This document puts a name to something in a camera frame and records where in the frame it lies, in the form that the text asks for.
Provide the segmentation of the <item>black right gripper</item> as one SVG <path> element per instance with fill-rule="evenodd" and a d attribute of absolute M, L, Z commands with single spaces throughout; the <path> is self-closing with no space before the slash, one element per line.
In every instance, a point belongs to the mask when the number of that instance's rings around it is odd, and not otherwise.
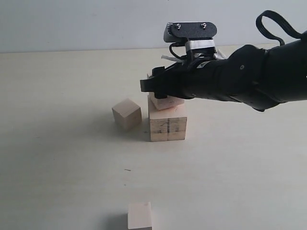
<path fill-rule="evenodd" d="M 140 80 L 140 89 L 141 92 L 153 92 L 157 99 L 172 96 L 238 102 L 228 93 L 232 92 L 239 75 L 240 62 L 235 59 L 197 61 L 181 66 L 177 76 L 165 67 L 153 68 L 147 79 Z"/>

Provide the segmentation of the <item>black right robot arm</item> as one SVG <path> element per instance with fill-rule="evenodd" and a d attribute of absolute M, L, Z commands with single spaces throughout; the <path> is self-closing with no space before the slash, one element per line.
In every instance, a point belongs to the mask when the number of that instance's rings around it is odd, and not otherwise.
<path fill-rule="evenodd" d="M 198 58 L 156 67 L 140 81 L 159 97 L 243 103 L 263 112 L 307 98 L 307 35 L 271 49 L 244 45 L 226 59 Z"/>

